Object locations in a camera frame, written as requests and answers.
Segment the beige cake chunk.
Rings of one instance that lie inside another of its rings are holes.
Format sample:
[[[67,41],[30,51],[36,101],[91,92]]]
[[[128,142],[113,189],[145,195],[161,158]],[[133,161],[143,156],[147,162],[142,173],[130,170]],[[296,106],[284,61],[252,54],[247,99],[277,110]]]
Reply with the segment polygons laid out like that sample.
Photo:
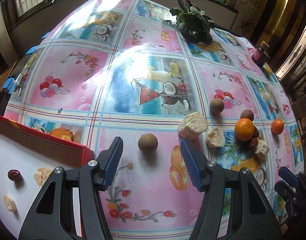
[[[177,130],[182,139],[189,138],[190,140],[194,140],[204,132],[207,127],[207,119],[202,114],[194,112],[188,114],[180,122]]]
[[[225,144],[223,130],[220,127],[210,128],[206,133],[206,144],[209,148],[223,147]]]
[[[254,154],[263,162],[266,161],[266,158],[268,156],[268,153],[269,153],[269,147],[267,145],[267,143],[262,140],[262,139],[259,139],[258,140],[258,144],[254,150]]]
[[[16,208],[16,204],[14,202],[14,199],[7,196],[7,195],[3,195],[3,202],[4,202],[4,205],[7,209],[7,211],[9,212],[15,212],[17,210]]]

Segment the dark red jujube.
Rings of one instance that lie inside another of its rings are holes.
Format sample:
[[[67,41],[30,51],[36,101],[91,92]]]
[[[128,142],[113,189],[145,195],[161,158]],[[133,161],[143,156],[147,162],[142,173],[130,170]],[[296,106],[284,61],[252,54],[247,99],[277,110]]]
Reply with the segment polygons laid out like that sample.
[[[22,178],[20,171],[15,169],[9,170],[7,176],[11,181],[19,181]]]
[[[257,138],[252,138],[249,142],[248,142],[248,145],[247,145],[247,148],[250,150],[250,151],[254,151],[256,149],[258,145],[258,139]]]
[[[253,137],[254,137],[254,138],[258,138],[258,137],[259,137],[259,135],[260,135],[260,134],[259,134],[259,131],[258,131],[258,129],[255,127],[255,128],[254,128],[254,134],[253,134]]]

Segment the brown longan fruit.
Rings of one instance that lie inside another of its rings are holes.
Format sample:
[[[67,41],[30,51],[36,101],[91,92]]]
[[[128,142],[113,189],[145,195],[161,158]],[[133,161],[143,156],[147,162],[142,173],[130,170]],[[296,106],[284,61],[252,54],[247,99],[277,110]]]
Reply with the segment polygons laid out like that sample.
[[[158,140],[154,134],[143,134],[138,141],[142,152],[154,152],[158,147]]]
[[[224,110],[224,101],[220,98],[214,98],[209,107],[212,114],[220,114]]]
[[[241,112],[240,118],[241,119],[246,118],[246,119],[249,119],[249,120],[253,121],[254,120],[254,113],[251,110],[246,109],[246,110]]]

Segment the small orange tangerine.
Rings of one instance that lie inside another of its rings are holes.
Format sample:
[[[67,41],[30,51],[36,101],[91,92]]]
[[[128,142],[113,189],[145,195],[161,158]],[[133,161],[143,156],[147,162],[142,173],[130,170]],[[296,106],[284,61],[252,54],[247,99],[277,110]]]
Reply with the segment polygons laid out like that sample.
[[[271,132],[274,135],[280,135],[284,130],[284,121],[282,119],[275,119],[271,123]]]

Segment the large orange tangerine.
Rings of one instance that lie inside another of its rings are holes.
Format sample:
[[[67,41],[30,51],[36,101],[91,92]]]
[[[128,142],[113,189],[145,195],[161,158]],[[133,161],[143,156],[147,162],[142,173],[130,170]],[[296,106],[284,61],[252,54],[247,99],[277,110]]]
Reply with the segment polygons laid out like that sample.
[[[253,138],[255,127],[248,118],[239,119],[234,127],[234,135],[240,141],[249,141]]]

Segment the beige hexagonal cake piece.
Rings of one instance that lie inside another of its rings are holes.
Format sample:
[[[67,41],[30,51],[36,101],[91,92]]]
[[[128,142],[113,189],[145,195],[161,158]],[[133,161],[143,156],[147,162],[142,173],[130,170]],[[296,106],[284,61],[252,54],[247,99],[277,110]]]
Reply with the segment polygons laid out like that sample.
[[[40,167],[37,172],[34,173],[33,178],[35,179],[35,182],[37,185],[42,188],[44,183],[49,178],[50,174],[52,173],[52,170],[46,167]]]

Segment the carved wooden chair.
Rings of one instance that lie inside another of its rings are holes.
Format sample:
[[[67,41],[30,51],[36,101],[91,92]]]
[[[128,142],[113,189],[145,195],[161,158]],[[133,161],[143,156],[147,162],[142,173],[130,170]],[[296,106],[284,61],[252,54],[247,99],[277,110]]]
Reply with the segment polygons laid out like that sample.
[[[301,72],[291,79],[288,92],[292,110],[300,129],[301,142],[306,146],[306,61]]]

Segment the red cardboard box tray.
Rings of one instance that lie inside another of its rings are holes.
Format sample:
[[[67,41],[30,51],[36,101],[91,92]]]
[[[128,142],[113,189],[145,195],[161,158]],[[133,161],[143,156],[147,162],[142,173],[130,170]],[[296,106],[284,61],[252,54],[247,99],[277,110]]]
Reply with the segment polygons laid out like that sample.
[[[61,166],[79,168],[92,160],[94,152],[70,142],[29,128],[0,116],[0,223],[12,237],[18,238],[24,219],[40,187],[33,175],[40,167],[50,170]],[[11,181],[7,173],[18,170],[22,178]],[[3,195],[14,199],[17,210],[7,211]]]

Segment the colourful fruit print tablecloth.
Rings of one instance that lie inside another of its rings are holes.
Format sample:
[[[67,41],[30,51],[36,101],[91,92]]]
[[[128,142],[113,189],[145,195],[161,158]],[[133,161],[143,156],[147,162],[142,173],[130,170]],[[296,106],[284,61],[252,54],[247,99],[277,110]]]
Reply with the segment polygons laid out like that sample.
[[[284,89],[268,65],[252,61],[246,38],[215,28],[211,44],[192,44],[171,18],[149,0],[89,0],[32,54],[5,117],[45,133],[67,129],[95,154],[122,137],[114,181],[101,193],[115,239],[189,238],[203,195],[191,184],[177,128],[194,112],[225,137],[223,147],[211,149],[201,134],[196,146],[224,168],[248,168],[283,223],[284,201],[274,191],[278,170],[299,172],[304,162]],[[214,98],[224,101],[220,114],[210,111]],[[265,162],[234,135],[246,109],[254,113],[257,139],[269,147]],[[275,119],[284,121],[280,135],[271,132]],[[156,136],[154,152],[139,149],[143,134]]]

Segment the dark red jar with lid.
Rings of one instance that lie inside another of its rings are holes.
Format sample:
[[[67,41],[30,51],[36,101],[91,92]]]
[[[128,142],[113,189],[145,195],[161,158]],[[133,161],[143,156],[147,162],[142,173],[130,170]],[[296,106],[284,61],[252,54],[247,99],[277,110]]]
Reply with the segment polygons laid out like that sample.
[[[256,48],[256,50],[252,54],[252,60],[258,67],[263,67],[263,65],[267,62],[269,55],[268,50],[270,46],[267,42],[262,41],[260,46]]]

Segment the blue and white box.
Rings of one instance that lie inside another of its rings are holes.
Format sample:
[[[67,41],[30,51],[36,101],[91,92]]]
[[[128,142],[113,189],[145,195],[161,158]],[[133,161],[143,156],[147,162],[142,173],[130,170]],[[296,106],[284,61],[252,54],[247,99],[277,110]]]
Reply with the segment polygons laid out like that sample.
[[[15,80],[12,77],[10,77],[4,82],[2,89],[8,94],[12,94],[14,87],[15,87]]]

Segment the dark green leafy vegetable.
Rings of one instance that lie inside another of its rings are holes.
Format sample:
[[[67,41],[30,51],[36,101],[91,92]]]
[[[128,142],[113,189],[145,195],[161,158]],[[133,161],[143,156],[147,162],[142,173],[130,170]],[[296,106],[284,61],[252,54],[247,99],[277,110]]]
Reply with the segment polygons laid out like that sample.
[[[177,3],[179,8],[171,8],[169,12],[176,17],[181,35],[190,43],[211,44],[210,30],[215,28],[215,22],[191,0],[177,0]]]

